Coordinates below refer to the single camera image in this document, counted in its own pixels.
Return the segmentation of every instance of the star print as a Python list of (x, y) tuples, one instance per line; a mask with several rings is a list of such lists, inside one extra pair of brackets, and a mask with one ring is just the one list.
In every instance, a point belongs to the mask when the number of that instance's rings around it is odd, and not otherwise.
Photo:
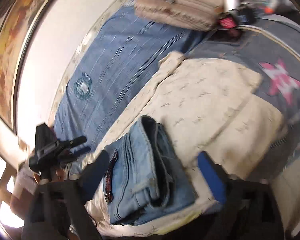
[(292, 104), (292, 96), (294, 89), (300, 89), (300, 81), (289, 76), (285, 64), (281, 58), (275, 65), (270, 63), (259, 63), (262, 70), (271, 78), (269, 95), (274, 96), (280, 93), (283, 95), (288, 105)]

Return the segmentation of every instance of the striped pillow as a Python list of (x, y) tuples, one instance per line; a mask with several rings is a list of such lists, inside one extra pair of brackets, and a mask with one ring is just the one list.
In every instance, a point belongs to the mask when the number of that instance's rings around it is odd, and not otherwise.
[(156, 22), (208, 31), (216, 22), (214, 9), (223, 0), (136, 0), (135, 13)]

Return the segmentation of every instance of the wall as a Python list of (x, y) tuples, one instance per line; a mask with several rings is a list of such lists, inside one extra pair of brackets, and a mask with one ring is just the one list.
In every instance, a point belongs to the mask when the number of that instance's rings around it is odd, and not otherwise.
[[(18, 135), (31, 148), (35, 127), (48, 121), (59, 82), (77, 46), (113, 1), (56, 0), (38, 26), (23, 66), (17, 102)], [(0, 153), (14, 167), (26, 158), (18, 139), (1, 120)]]

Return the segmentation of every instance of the framed painting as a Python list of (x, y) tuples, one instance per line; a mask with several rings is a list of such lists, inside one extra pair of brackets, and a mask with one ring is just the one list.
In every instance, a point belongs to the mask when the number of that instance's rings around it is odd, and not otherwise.
[(17, 93), (29, 42), (53, 0), (15, 0), (0, 28), (0, 118), (17, 134)]

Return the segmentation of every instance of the pillow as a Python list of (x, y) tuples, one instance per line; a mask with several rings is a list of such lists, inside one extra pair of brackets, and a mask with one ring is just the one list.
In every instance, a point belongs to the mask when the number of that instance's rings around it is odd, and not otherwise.
[(223, 0), (136, 0), (135, 14), (155, 22), (208, 31), (216, 22), (214, 9)]

